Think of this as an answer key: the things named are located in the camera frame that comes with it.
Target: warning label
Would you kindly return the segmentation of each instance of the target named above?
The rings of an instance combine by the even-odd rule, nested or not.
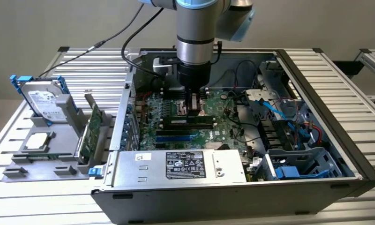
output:
[[[165,176],[169,180],[205,178],[201,151],[167,152],[165,160]]]

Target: gray wall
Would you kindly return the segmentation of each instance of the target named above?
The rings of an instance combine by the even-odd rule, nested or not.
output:
[[[344,60],[359,48],[375,48],[375,0],[254,2],[247,38],[225,47],[320,47],[332,59]],[[37,75],[59,46],[89,47],[124,26],[137,7],[137,0],[0,0],[0,98],[20,98],[9,85],[10,74]],[[104,47],[120,47],[155,11],[144,7],[137,23]],[[167,11],[131,46],[171,47],[175,37],[175,12]],[[370,78],[363,77],[372,91]]]

